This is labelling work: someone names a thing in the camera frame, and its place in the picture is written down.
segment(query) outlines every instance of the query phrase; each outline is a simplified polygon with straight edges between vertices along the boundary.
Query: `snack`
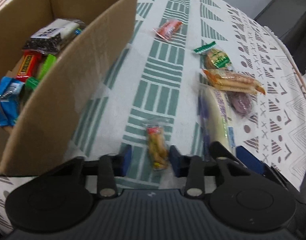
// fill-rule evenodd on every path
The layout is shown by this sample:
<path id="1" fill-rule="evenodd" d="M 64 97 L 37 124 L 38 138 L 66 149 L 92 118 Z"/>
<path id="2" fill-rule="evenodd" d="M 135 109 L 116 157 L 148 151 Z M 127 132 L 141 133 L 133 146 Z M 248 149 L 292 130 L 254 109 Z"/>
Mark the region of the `snack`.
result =
<path id="1" fill-rule="evenodd" d="M 41 53 L 36 51 L 26 51 L 16 79 L 25 82 L 29 77 L 32 77 L 41 59 Z"/>
<path id="2" fill-rule="evenodd" d="M 80 20 L 56 19 L 34 33 L 22 49 L 56 54 L 80 34 L 84 27 L 84 22 Z"/>
<path id="3" fill-rule="evenodd" d="M 230 103 L 234 109 L 242 116 L 249 115 L 252 112 L 252 99 L 250 95 L 241 92 L 227 92 Z"/>
<path id="4" fill-rule="evenodd" d="M 222 68 L 225 70 L 233 70 L 232 62 L 228 55 L 219 48 L 216 48 L 216 42 L 213 41 L 199 48 L 194 49 L 195 53 L 204 54 L 204 66 L 207 69 Z"/>
<path id="5" fill-rule="evenodd" d="M 42 80 L 42 78 L 46 75 L 46 73 L 50 70 L 50 68 L 52 67 L 52 65 L 55 63 L 56 61 L 56 56 L 49 54 L 47 55 L 47 58 L 45 60 L 45 62 L 43 63 L 43 66 L 40 70 L 40 73 L 37 77 L 37 79 L 39 81 Z"/>
<path id="6" fill-rule="evenodd" d="M 235 140 L 232 112 L 226 93 L 211 86 L 201 85 L 198 99 L 204 159 L 210 159 L 208 148 L 214 141 L 219 141 L 227 150 L 233 152 Z"/>
<path id="7" fill-rule="evenodd" d="M 156 125 L 147 127 L 149 154 L 155 170 L 163 170 L 168 166 L 168 151 L 164 144 L 163 128 Z"/>
<path id="8" fill-rule="evenodd" d="M 182 22 L 177 19 L 170 19 L 163 24 L 158 30 L 153 29 L 156 34 L 161 37 L 163 40 L 169 41 L 179 27 L 182 25 Z"/>
<path id="9" fill-rule="evenodd" d="M 19 96 L 24 83 L 3 77 L 0 82 L 0 126 L 14 126 L 19 116 Z"/>
<path id="10" fill-rule="evenodd" d="M 203 69 L 203 72 L 210 84 L 217 89 L 249 94 L 260 92 L 265 95 L 261 83 L 250 76 L 221 69 Z"/>
<path id="11" fill-rule="evenodd" d="M 34 77 L 29 77 L 25 82 L 25 89 L 35 90 L 39 81 Z"/>

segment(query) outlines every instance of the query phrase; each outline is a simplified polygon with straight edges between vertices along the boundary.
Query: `biscuit package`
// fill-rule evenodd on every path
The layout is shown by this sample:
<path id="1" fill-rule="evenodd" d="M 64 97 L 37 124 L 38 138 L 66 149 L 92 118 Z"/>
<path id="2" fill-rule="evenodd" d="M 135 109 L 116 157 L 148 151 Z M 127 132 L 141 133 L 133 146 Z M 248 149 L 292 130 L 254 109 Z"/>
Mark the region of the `biscuit package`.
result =
<path id="1" fill-rule="evenodd" d="M 204 66 L 206 69 L 233 70 L 229 56 L 216 45 L 215 41 L 194 49 L 194 52 L 205 55 Z"/>

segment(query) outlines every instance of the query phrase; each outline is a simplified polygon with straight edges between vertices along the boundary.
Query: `table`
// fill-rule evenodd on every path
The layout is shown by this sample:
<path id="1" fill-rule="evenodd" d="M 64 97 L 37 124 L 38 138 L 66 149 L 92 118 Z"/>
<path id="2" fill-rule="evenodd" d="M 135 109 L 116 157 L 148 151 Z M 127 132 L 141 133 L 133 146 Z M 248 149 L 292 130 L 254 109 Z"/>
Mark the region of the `table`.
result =
<path id="1" fill-rule="evenodd" d="M 10 0 L 4 0 L 0 8 Z M 169 18 L 183 22 L 167 43 L 155 37 Z M 95 160 L 133 146 L 133 160 L 122 188 L 182 187 L 171 169 L 153 171 L 147 154 L 143 121 L 166 117 L 165 139 L 184 154 L 202 155 L 197 115 L 199 83 L 205 82 L 203 61 L 192 50 L 215 40 L 234 68 L 263 83 L 267 95 L 252 98 L 256 114 L 234 118 L 236 145 L 274 166 L 299 188 L 306 170 L 306 91 L 285 46 L 239 9 L 223 0 L 138 0 L 134 35 L 88 101 L 69 143 L 65 160 Z M 4 211 L 8 193 L 32 178 L 0 177 L 0 231 L 11 225 Z M 206 178 L 213 190 L 213 178 Z M 95 190 L 89 178 L 87 188 Z"/>

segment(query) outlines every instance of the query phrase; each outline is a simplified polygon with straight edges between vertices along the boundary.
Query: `gray ridged surface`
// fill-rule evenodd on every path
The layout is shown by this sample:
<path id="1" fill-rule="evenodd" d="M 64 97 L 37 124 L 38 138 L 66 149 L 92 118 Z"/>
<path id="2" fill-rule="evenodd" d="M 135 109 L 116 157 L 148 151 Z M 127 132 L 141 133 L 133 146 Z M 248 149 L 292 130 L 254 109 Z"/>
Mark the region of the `gray ridged surface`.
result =
<path id="1" fill-rule="evenodd" d="M 212 217 L 198 200 L 178 190 L 125 190 L 101 201 L 88 219 L 50 235 L 14 231 L 8 240 L 295 240 L 285 229 L 255 235 L 231 229 Z"/>

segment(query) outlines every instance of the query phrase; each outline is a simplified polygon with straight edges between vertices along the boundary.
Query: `red snack package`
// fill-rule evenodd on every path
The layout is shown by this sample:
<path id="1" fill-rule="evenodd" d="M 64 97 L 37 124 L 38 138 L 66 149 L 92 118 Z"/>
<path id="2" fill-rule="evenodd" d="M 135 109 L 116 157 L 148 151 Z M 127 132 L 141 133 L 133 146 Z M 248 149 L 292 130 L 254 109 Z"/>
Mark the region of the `red snack package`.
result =
<path id="1" fill-rule="evenodd" d="M 32 77 L 35 68 L 42 59 L 42 54 L 37 51 L 26 51 L 24 59 L 17 73 L 16 79 L 25 82 L 29 77 Z"/>
<path id="2" fill-rule="evenodd" d="M 177 19 L 170 19 L 166 23 L 163 24 L 159 30 L 153 29 L 158 36 L 160 36 L 163 40 L 169 41 L 173 35 L 182 25 L 183 23 Z"/>

